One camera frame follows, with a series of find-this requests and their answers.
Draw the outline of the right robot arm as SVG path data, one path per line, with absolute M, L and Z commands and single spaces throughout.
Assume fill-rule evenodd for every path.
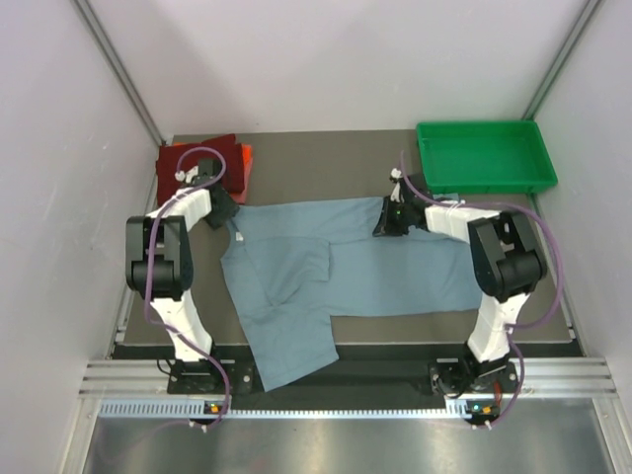
M 456 398 L 492 384 L 509 361 L 509 335 L 522 306 L 547 274 L 542 249 L 526 215 L 468 207 L 462 200 L 429 204 L 418 197 L 385 197 L 375 237 L 399 237 L 411 228 L 469 245 L 476 282 L 483 292 L 477 320 L 454 376 L 440 372 L 437 389 Z

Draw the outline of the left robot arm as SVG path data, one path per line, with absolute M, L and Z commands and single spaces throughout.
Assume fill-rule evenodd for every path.
M 177 191 L 157 209 L 125 224 L 127 286 L 141 296 L 146 321 L 163 328 L 172 340 L 171 376 L 188 375 L 206 392 L 228 390 L 229 379 L 212 357 L 213 338 L 194 302 L 190 232 L 201 221 L 218 229 L 238 213 L 239 204 L 221 185 L 226 171 L 226 159 L 211 147 L 185 152 L 176 165 Z

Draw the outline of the blue t shirt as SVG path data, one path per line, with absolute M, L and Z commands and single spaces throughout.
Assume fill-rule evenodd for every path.
M 413 228 L 375 237 L 382 200 L 244 206 L 226 227 L 224 279 L 267 391 L 338 359 L 332 317 L 475 310 L 470 248 Z

